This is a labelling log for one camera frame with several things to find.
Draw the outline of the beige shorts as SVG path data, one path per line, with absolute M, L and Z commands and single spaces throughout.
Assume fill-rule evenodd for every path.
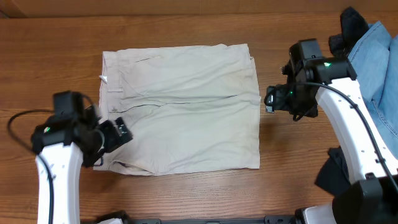
M 96 170 L 161 176 L 260 167 L 261 96 L 247 44 L 105 51 L 99 109 L 133 139 Z

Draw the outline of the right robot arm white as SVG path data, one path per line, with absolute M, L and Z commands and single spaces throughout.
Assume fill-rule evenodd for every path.
M 316 39 L 289 49 L 283 85 L 267 87 L 268 113 L 287 111 L 294 121 L 321 108 L 333 126 L 350 187 L 326 205 L 296 210 L 289 223 L 397 223 L 397 159 L 384 143 L 345 58 L 326 58 Z

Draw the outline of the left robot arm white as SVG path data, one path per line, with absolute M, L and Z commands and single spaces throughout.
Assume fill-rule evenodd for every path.
M 122 118 L 101 121 L 96 105 L 74 91 L 53 96 L 54 111 L 31 136 L 39 173 L 38 223 L 79 223 L 82 167 L 103 164 L 103 156 L 132 140 Z

